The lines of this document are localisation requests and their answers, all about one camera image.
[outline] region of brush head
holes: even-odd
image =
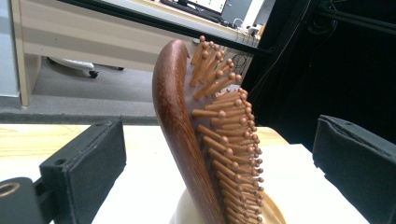
[[[224,90],[241,81],[219,46],[200,44],[193,57],[171,41],[153,76],[156,113],[206,223],[262,223],[260,140],[248,93]]]

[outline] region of hairbrush bristle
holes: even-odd
[[[203,155],[207,155],[208,172],[218,187],[225,219],[229,223],[262,223],[260,140],[248,92],[226,89],[242,78],[233,72],[233,61],[222,56],[218,45],[201,36],[191,59],[191,79],[186,82],[194,89],[193,99],[205,101],[205,105],[193,108],[191,119],[206,119],[196,120],[205,125],[194,127]]]

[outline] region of gray floor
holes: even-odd
[[[157,124],[151,97],[152,73],[95,65],[87,71],[52,64],[43,57],[30,104],[0,97],[3,123],[83,123],[122,117],[124,124]]]

